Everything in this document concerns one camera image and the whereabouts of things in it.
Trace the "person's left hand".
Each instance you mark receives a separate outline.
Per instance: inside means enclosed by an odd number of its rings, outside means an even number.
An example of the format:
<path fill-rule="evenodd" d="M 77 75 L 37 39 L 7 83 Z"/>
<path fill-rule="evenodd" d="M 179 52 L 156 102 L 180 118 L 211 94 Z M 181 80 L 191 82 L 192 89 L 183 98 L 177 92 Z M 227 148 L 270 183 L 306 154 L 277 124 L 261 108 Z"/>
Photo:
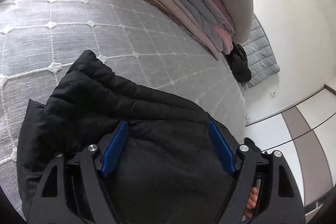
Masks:
<path fill-rule="evenodd" d="M 244 210 L 244 216 L 246 219 L 251 219 L 253 217 L 253 212 L 256 207 L 258 198 L 258 189 L 256 187 L 253 187 L 248 198 L 248 202 L 245 206 Z"/>

